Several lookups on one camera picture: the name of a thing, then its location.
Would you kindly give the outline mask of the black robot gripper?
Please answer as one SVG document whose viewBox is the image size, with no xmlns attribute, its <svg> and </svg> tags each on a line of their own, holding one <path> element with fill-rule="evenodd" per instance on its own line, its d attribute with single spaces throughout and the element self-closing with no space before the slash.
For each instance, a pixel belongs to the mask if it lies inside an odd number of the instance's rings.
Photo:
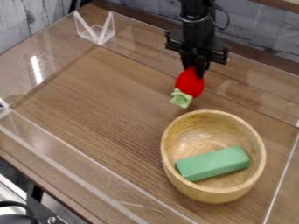
<svg viewBox="0 0 299 224">
<path fill-rule="evenodd" d="M 210 62 L 221 65 L 228 64 L 229 45 L 214 34 L 204 39 L 194 35 L 190 39 L 186 39 L 182 30 L 169 30 L 164 32 L 164 36 L 164 47 L 180 54 L 184 70 L 194 66 L 198 79 L 202 78 L 205 71 L 209 69 Z"/>
</svg>

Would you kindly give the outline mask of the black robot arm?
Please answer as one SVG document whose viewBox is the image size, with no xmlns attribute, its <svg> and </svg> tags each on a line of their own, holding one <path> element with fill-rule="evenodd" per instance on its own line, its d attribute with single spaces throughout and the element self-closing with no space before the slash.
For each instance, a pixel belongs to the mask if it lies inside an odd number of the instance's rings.
<svg viewBox="0 0 299 224">
<path fill-rule="evenodd" d="M 181 0 L 181 26 L 166 31 L 164 47 L 180 54 L 184 69 L 193 68 L 202 78 L 210 62 L 228 64 L 229 45 L 216 36 L 229 26 L 229 14 L 214 0 Z"/>
</svg>

